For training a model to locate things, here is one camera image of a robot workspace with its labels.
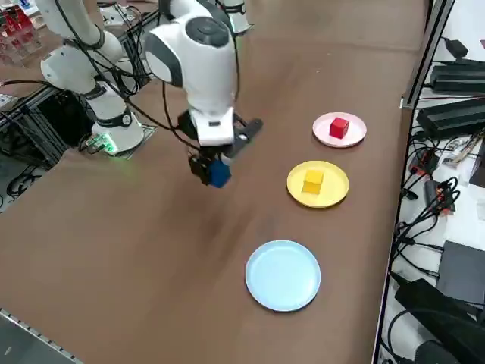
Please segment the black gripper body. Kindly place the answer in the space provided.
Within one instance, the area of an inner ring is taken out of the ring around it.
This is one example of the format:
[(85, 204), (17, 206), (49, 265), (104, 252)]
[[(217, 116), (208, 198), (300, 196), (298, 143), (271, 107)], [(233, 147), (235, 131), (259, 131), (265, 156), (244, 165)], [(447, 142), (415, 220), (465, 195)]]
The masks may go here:
[[(189, 112), (185, 111), (177, 118), (178, 126), (177, 130), (181, 131), (191, 140), (197, 140), (197, 131)], [(224, 144), (222, 146), (200, 146), (201, 154), (206, 155), (210, 159), (217, 159), (217, 154), (222, 152), (227, 157), (235, 159), (243, 149), (251, 143), (254, 137), (258, 134), (263, 126), (261, 119), (253, 119), (251, 121), (244, 121), (238, 114), (233, 116), (233, 131), (234, 141), (230, 144)]]

